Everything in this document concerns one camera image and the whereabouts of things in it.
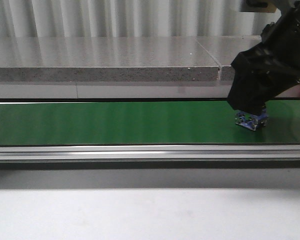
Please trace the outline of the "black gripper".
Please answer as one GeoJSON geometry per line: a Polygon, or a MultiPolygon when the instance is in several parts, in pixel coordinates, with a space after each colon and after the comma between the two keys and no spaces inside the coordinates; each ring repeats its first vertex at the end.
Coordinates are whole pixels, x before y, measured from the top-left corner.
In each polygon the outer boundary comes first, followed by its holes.
{"type": "Polygon", "coordinates": [[[266,98],[297,85],[300,79],[300,7],[268,24],[261,42],[240,52],[227,102],[234,110],[260,115],[266,98]]]}

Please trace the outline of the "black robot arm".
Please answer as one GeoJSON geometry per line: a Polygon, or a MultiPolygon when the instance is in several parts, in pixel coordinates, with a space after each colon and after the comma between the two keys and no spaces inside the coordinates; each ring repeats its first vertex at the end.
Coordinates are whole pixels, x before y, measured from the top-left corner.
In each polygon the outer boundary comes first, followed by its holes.
{"type": "Polygon", "coordinates": [[[266,101],[300,84],[300,0],[266,25],[261,42],[240,52],[231,65],[229,98],[266,101]]]}

